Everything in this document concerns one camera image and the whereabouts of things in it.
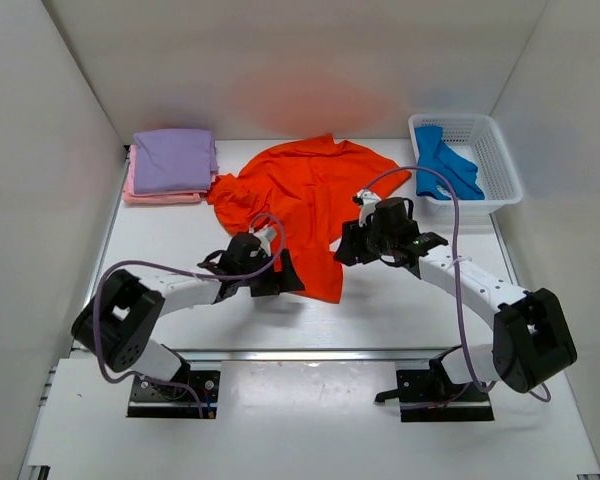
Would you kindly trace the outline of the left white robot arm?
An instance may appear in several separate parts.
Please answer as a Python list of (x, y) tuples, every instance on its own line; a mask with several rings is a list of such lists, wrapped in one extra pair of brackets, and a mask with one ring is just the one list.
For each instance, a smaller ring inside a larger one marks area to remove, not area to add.
[(241, 288), (253, 297), (304, 291), (289, 250), (272, 251), (274, 237), (271, 228), (238, 233), (226, 249), (212, 252), (198, 264), (201, 273), (138, 261), (138, 266), (165, 273), (140, 278), (123, 263), (101, 280), (74, 320), (71, 335), (96, 355), (106, 373), (133, 373), (161, 390), (185, 390), (190, 367), (152, 339), (158, 320), (180, 310), (218, 304)]

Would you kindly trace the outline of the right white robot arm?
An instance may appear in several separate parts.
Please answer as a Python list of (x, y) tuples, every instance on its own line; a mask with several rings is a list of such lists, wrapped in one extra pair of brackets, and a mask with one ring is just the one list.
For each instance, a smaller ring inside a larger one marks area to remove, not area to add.
[(430, 360), (442, 396), (459, 385), (494, 382), (526, 394), (576, 362), (576, 346), (553, 292), (509, 283), (459, 255), (442, 236), (421, 232), (408, 198), (381, 199), (362, 190), (353, 201), (360, 213), (342, 226), (339, 263), (380, 261), (405, 269), (452, 295), (458, 312), (471, 310), (493, 334), (491, 343), (474, 347), (462, 337), (459, 346)]

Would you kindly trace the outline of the orange t shirt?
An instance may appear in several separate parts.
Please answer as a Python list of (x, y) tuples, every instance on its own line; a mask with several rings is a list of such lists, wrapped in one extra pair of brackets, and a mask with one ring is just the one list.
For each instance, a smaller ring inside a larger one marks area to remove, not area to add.
[(337, 304), (343, 271), (330, 246), (342, 224), (356, 220), (352, 197), (367, 185), (390, 196), (410, 177), (408, 171), (376, 178), (397, 164), (362, 145), (331, 135), (289, 142), (256, 155), (238, 175), (220, 175), (207, 193), (219, 223), (234, 235), (261, 213), (284, 227), (294, 269), (306, 297)]

